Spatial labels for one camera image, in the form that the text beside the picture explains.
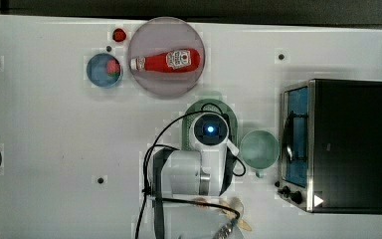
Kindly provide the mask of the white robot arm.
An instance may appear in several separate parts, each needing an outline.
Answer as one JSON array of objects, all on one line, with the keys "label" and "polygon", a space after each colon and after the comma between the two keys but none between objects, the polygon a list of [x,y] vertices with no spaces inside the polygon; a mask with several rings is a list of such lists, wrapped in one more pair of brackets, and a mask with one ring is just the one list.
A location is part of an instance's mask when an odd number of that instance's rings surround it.
[{"label": "white robot arm", "polygon": [[239,150],[231,140],[226,115],[201,111],[188,132],[188,150],[164,147],[153,156],[150,194],[156,239],[165,239],[165,202],[173,202],[175,194],[220,196],[234,176]]}]

